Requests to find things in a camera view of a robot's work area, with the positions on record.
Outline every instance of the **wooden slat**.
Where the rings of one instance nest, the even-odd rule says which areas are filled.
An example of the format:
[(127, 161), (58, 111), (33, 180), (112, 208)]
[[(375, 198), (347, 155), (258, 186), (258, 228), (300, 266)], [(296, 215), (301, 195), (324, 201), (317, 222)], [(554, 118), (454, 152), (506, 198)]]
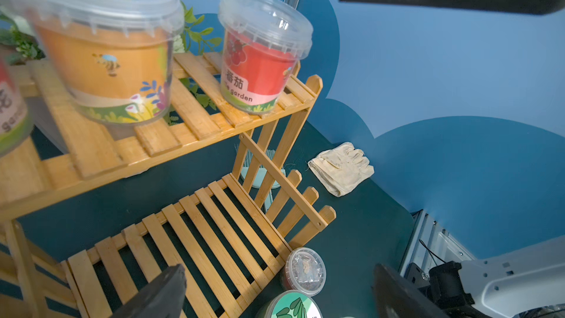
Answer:
[(204, 58), (210, 62), (218, 72), (222, 71), (222, 54), (220, 52), (204, 53)]
[(80, 295), (90, 318), (108, 318), (112, 315), (96, 272), (90, 264), (87, 252), (82, 251), (68, 259), (69, 266), (79, 287)]
[(305, 86), (300, 84), (292, 75), (286, 81), (286, 88), (302, 103), (312, 102), (315, 98), (315, 96), (312, 96)]
[[(274, 266), (276, 264), (275, 257), (272, 255), (271, 251), (269, 251), (269, 248), (267, 248), (267, 246), (263, 243), (255, 230), (253, 230), (251, 225), (249, 225), (247, 220), (245, 220), (241, 212), (239, 212), (234, 203), (231, 201), (230, 197), (225, 194), (224, 191), (215, 184), (215, 182), (210, 183), (208, 187), (212, 189), (216, 198), (220, 201), (233, 221), (244, 233), (245, 237), (247, 237), (249, 242), (253, 245), (259, 256), (268, 266)], [(216, 221), (216, 219), (219, 220), (219, 222), (216, 222), (218, 225), (221, 224), (222, 227), (228, 225), (224, 216), (221, 214), (220, 210), (216, 207), (216, 204), (214, 204), (208, 194), (203, 194), (202, 192), (199, 193), (199, 191), (196, 191), (195, 194), (200, 199), (202, 205), (204, 205), (204, 208), (206, 208), (206, 211), (208, 211), (210, 216), (212, 216), (212, 214), (215, 215), (214, 221)]]
[(71, 288), (71, 291), (73, 293), (74, 299), (76, 300), (76, 305), (77, 308), (79, 309), (80, 316), (82, 318), (89, 318), (87, 313), (87, 308), (84, 306), (84, 301), (82, 300), (82, 296), (79, 292), (79, 287), (76, 285), (76, 281), (74, 280), (74, 277), (71, 274), (71, 268), (69, 267), (69, 263), (65, 260), (64, 262), (61, 263), (61, 265), (63, 267), (63, 271), (65, 272), (65, 276), (69, 284), (69, 287)]
[[(261, 134), (259, 135), (259, 140), (257, 141), (257, 145), (264, 152), (267, 150), (267, 147), (271, 142), (271, 138), (273, 137), (273, 133), (275, 132), (278, 123), (279, 120), (274, 120), (270, 123), (265, 124), (263, 126), (263, 129), (261, 129)], [(251, 164), (247, 169), (247, 174), (245, 175), (245, 180), (244, 180), (244, 189), (248, 193), (251, 190), (251, 186), (253, 185), (253, 180), (255, 180), (255, 177), (257, 176), (257, 172), (259, 171), (259, 166), (260, 166), (259, 160), (253, 157), (251, 159)]]
[[(314, 187), (306, 188), (302, 195), (310, 203), (310, 205), (314, 205), (319, 196), (318, 191), (315, 190)], [(298, 206), (296, 206), (296, 204), (294, 204), (292, 209), (280, 223), (279, 227), (277, 227), (277, 230), (279, 231), (281, 236), (286, 237), (288, 232), (290, 232), (293, 227), (296, 226), (302, 216), (304, 216), (304, 213), (302, 212), (302, 210), (300, 210), (300, 208), (298, 208)]]
[(196, 81), (202, 91), (204, 91), (204, 93), (208, 95), (212, 101), (214, 101), (218, 109), (220, 109), (231, 125), (237, 127), (252, 120), (247, 113), (236, 109), (222, 97), (220, 84), (218, 84), (216, 79), (198, 63), (192, 53), (187, 52), (182, 55), (178, 54), (175, 56), (175, 59), (194, 79), (194, 81)]
[(261, 231), (263, 231), (265, 237), (267, 237), (269, 242), (271, 242), (273, 247), (279, 252), (282, 259), (286, 260), (286, 258), (290, 255), (290, 248), (284, 238), (277, 232), (273, 224), (267, 220), (265, 214), (257, 207), (253, 200), (251, 200), (249, 194), (247, 194), (236, 179), (233, 178), (233, 174), (230, 173), (223, 176), (222, 180), (224, 180), (225, 184), (230, 188), (253, 221), (257, 224)]
[(82, 178), (125, 166), (106, 127), (77, 112), (48, 61), (28, 63)]
[(47, 302), (39, 284), (39, 274), (33, 264), (24, 230), (15, 221), (6, 221), (4, 231), (10, 255), (14, 259), (21, 295), (31, 311), (32, 317), (43, 318), (47, 314)]
[[(36, 277), (45, 297), (72, 308), (77, 307), (73, 293), (66, 286), (40, 272), (37, 272)], [(4, 252), (0, 252), (0, 279), (20, 286), (14, 260)]]
[[(222, 132), (220, 134), (187, 144), (183, 142), (183, 146), (180, 149), (172, 150), (162, 155), (154, 156), (153, 158), (147, 155), (137, 137), (125, 138), (117, 142), (117, 147), (121, 155), (129, 155), (127, 158), (124, 156), (124, 159), (127, 159), (126, 162), (128, 163), (128, 166), (117, 168), (111, 172), (102, 173), (88, 180), (81, 179), (78, 172), (75, 170), (72, 159), (69, 155), (61, 155), (53, 159), (45, 160), (42, 163), (46, 166), (48, 173), (53, 180), (53, 191), (46, 191), (32, 195), (21, 199), (21, 201), (14, 201), (9, 204), (0, 203), (0, 221), (20, 217), (115, 180), (138, 174), (168, 160), (178, 158), (179, 156), (186, 155), (187, 153), (199, 150), (205, 146), (238, 135), (246, 130), (264, 125), (275, 119), (280, 119), (304, 109), (310, 109), (311, 107), (312, 104), (297, 104), (289, 110), (282, 111), (279, 115), (270, 115), (266, 119), (252, 116), (253, 122), (251, 124), (245, 124), (237, 128), (233, 128), (229, 125), (221, 113), (216, 113), (215, 115), (212, 115), (211, 118), (221, 128)], [(180, 125), (180, 127), (184, 128), (184, 130), (189, 133), (188, 128), (185, 125)]]
[(8, 204), (51, 188), (31, 137), (0, 158), (0, 203)]
[(221, 132), (220, 127), (210, 119), (210, 115), (200, 102), (196, 101), (190, 91), (176, 78), (172, 80), (171, 95), (175, 110), (199, 140)]
[(287, 110), (295, 105), (294, 101), (284, 91), (281, 92), (277, 103), (284, 110)]
[(298, 72), (300, 72), (300, 60), (296, 62), (296, 65), (292, 68), (292, 75), (298, 76)]
[[(8, 246), (8, 242), (6, 241), (6, 234), (2, 226), (0, 226), (0, 244)], [(61, 281), (67, 282), (65, 273), (62, 271), (59, 263), (57, 263), (55, 259), (53, 259), (49, 254), (43, 251), (43, 249), (39, 248), (30, 240), (28, 240), (28, 247), (32, 253), (32, 259), (34, 263), (36, 263), (42, 269), (46, 270)]]
[[(29, 307), (24, 301), (14, 297), (0, 294), (0, 314), (2, 317), (9, 318), (29, 318), (32, 317)], [(50, 309), (46, 312), (46, 318), (72, 318), (66, 314), (52, 311)]]
[(123, 230), (123, 233), (129, 249), (141, 268), (141, 272), (145, 275), (145, 279), (147, 279), (147, 282), (152, 282), (153, 279), (159, 276), (161, 269), (155, 258), (153, 258), (153, 254), (147, 244), (145, 244), (143, 237), (139, 235), (137, 226), (128, 226)]
[[(290, 171), (287, 178), (294, 187), (298, 187), (298, 184), (302, 181), (302, 175), (295, 169)], [(275, 196), (271, 207), (269, 207), (269, 210), (267, 210), (267, 213), (265, 214), (270, 222), (273, 222), (277, 218), (289, 198), (290, 196), (286, 194), (283, 189), (279, 189), (279, 193)]]
[(150, 124), (135, 126), (133, 130), (149, 156), (161, 155), (181, 146), (163, 118)]
[[(218, 200), (220, 202), (222, 202), (222, 200), (224, 200), (224, 199), (220, 199), (220, 197), (222, 196), (220, 192), (223, 193), (222, 189), (218, 190), (216, 188), (216, 185), (213, 184), (213, 183), (211, 183), (210, 186), (208, 186), (208, 187), (214, 192), (214, 194), (216, 195), (216, 197), (218, 198)], [(255, 258), (253, 258), (253, 255), (251, 254), (251, 252), (249, 252), (247, 247), (245, 247), (245, 244), (241, 241), (241, 238), (237, 235), (237, 233), (231, 227), (230, 223), (225, 219), (225, 217), (221, 213), (220, 209), (218, 209), (216, 207), (216, 204), (214, 204), (214, 202), (212, 201), (210, 196), (208, 194), (204, 194), (204, 193), (199, 192), (199, 191), (196, 191), (195, 195), (198, 197), (198, 199), (200, 200), (200, 202), (202, 203), (204, 208), (206, 208), (206, 211), (208, 211), (208, 214), (212, 217), (212, 219), (214, 220), (216, 225), (220, 228), (224, 237), (228, 240), (228, 242), (230, 243), (233, 250), (240, 257), (241, 261), (244, 263), (247, 270), (249, 270), (249, 273), (251, 274), (251, 276), (253, 276), (253, 279), (255, 279), (255, 281), (257, 282), (259, 287), (264, 288), (265, 286), (267, 286), (267, 284), (269, 283), (269, 280), (263, 274), (263, 270), (257, 264), (257, 262), (255, 261)], [(255, 238), (255, 236), (257, 236), (257, 234), (255, 233), (255, 231), (253, 231), (252, 229), (249, 230), (245, 226), (245, 224), (243, 222), (241, 222), (240, 218), (237, 218), (237, 219), (234, 218), (234, 221), (238, 224), (238, 226), (240, 227), (240, 229), (242, 230), (244, 235), (249, 239), (249, 241), (251, 242), (251, 244), (253, 244), (254, 247), (255, 247), (255, 244), (258, 244), (258, 247), (255, 247), (256, 249), (259, 248), (257, 250), (258, 252), (260, 250), (260, 251), (263, 251), (263, 253), (265, 253), (265, 249), (268, 251), (268, 249), (266, 247), (263, 248), (265, 246), (265, 244), (263, 242), (261, 242), (260, 239), (258, 239), (259, 242), (257, 242), (257, 239)]]
[[(252, 137), (253, 131), (254, 131), (254, 129), (251, 129), (251, 130), (246, 131), (246, 133), (250, 137)], [(236, 179), (239, 179), (239, 177), (241, 175), (241, 170), (244, 167), (245, 155), (246, 154), (247, 154), (247, 147), (245, 147), (245, 145), (243, 143), (240, 143), (239, 147), (237, 149), (236, 160), (233, 163), (233, 170), (232, 170), (232, 174), (236, 177)]]
[(225, 272), (228, 274), (233, 284), (236, 286), (237, 290), (240, 292), (241, 296), (245, 299), (247, 305), (250, 305), (253, 299), (258, 295), (258, 292), (251, 287), (247, 278), (239, 269), (234, 259), (230, 256), (228, 251), (225, 249), (224, 245), (220, 239), (212, 230), (212, 227), (208, 224), (206, 219), (202, 216), (200, 211), (194, 205), (194, 200), (191, 197), (195, 195), (186, 196), (182, 198), (179, 202), (185, 209), (190, 220), (196, 226), (202, 238), (206, 241), (217, 260), (220, 262)]
[(108, 272), (109, 279), (114, 284), (118, 297), (122, 303), (126, 303), (137, 294), (137, 287), (133, 283), (133, 279), (129, 275), (112, 238), (107, 237), (95, 244), (94, 247), (100, 254), (100, 259), (106, 268), (106, 272)]
[(246, 134), (240, 134), (240, 140), (247, 146), (247, 148), (253, 153), (253, 155), (259, 159), (259, 162), (267, 169), (268, 174), (279, 182), (280, 186), (286, 194), (290, 195), (290, 198), (296, 203), (298, 208), (306, 215), (310, 221), (314, 223), (317, 229), (323, 230), (328, 224), (321, 218), (320, 214), (309, 204), (309, 202), (304, 198), (300, 192), (293, 187), (285, 175), (281, 172), (280, 168), (275, 166), (273, 161), (263, 153), (255, 144), (255, 142), (249, 138)]
[[(327, 223), (331, 223), (335, 220), (335, 210), (331, 206), (326, 205), (323, 207), (320, 210), (320, 215)], [(292, 249), (303, 247), (318, 233), (320, 233), (320, 230), (318, 230), (312, 222), (307, 223), (306, 226), (290, 240), (290, 246)]]
[(198, 241), (188, 229), (187, 224), (184, 223), (179, 213), (172, 205), (163, 208), (162, 211), (225, 312), (231, 318), (239, 317), (243, 313), (243, 310), (239, 304), (237, 304), (228, 286), (226, 286), (220, 274), (218, 274), (214, 265), (212, 265), (198, 244)]
[(216, 313), (214, 313), (214, 310), (210, 307), (206, 297), (188, 271), (179, 252), (171, 242), (171, 239), (167, 236), (167, 233), (159, 223), (159, 220), (157, 220), (157, 217), (155, 215), (149, 215), (143, 219), (143, 223), (151, 234), (153, 241), (155, 241), (157, 248), (159, 248), (159, 251), (167, 262), (167, 265), (173, 266), (180, 264), (184, 266), (184, 274), (187, 280), (187, 292), (185, 293), (185, 296), (194, 309), (196, 315), (199, 318), (217, 318)]
[[(301, 110), (292, 115), (288, 124), (286, 125), (286, 129), (282, 134), (282, 138), (279, 142), (279, 146), (277, 146), (277, 150), (275, 151), (275, 156), (273, 157), (273, 163), (278, 168), (281, 168), (284, 164), (284, 161), (288, 157), (290, 149), (292, 149), (294, 142), (298, 138), (300, 131), (302, 130), (302, 126), (306, 122), (308, 115), (310, 114), (310, 109)], [(271, 191), (271, 187), (273, 186), (275, 179), (271, 174), (267, 172), (263, 182), (261, 183), (261, 187), (257, 191), (257, 195), (255, 196), (255, 203), (261, 207), (265, 202), (265, 198), (267, 194)]]

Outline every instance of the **flower illustration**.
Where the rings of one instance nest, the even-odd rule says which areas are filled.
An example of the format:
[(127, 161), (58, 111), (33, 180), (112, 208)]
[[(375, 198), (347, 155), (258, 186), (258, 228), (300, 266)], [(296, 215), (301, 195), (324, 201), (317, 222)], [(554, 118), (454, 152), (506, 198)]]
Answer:
[(138, 113), (138, 112), (139, 112), (139, 110), (137, 109), (136, 105), (134, 105), (134, 104), (131, 104), (131, 105), (127, 106), (127, 107), (125, 108), (125, 110), (126, 110), (126, 112), (130, 112), (130, 113)]
[(131, 102), (138, 103), (138, 104), (143, 103), (143, 99), (141, 98), (141, 95), (139, 95), (139, 94), (135, 94), (135, 95), (131, 96), (129, 98), (129, 100)]

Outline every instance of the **orange container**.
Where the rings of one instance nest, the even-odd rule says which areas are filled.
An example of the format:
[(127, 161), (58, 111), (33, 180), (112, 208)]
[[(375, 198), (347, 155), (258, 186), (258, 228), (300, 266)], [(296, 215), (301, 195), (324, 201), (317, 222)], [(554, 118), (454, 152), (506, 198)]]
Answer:
[(161, 117), (180, 0), (6, 0), (32, 24), (77, 109), (103, 123)]

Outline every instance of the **black cable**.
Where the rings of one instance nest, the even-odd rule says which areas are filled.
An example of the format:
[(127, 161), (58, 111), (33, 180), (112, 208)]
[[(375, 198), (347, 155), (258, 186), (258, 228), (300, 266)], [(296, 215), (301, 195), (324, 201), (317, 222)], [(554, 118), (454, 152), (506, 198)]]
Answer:
[(419, 241), (420, 241), (420, 243), (422, 244), (422, 246), (424, 246), (424, 248), (427, 249), (428, 252), (429, 252), (431, 255), (433, 255), (434, 257), (438, 258), (438, 259), (441, 260), (442, 262), (446, 263), (445, 260), (443, 260), (442, 258), (438, 257), (434, 252), (432, 252), (432, 251), (428, 248), (428, 246), (426, 246), (426, 245), (424, 244), (424, 242), (423, 242), (421, 239), (419, 239)]
[(563, 312), (563, 311), (565, 311), (565, 308), (563, 308), (563, 309), (559, 309), (559, 310), (557, 310), (557, 311), (553, 311), (553, 312), (548, 312), (548, 313), (540, 314), (539, 316), (536, 316), (536, 318), (540, 318), (540, 317), (548, 316), (548, 315), (550, 315), (550, 314), (554, 314), (554, 313), (557, 313), (557, 312)]

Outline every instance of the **tomato label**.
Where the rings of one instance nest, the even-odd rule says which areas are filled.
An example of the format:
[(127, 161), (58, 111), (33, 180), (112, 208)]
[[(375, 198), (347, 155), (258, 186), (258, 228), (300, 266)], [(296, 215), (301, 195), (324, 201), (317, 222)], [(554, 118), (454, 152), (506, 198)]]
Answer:
[(267, 113), (275, 107), (297, 59), (259, 43), (244, 43), (226, 32), (222, 94), (235, 107)]

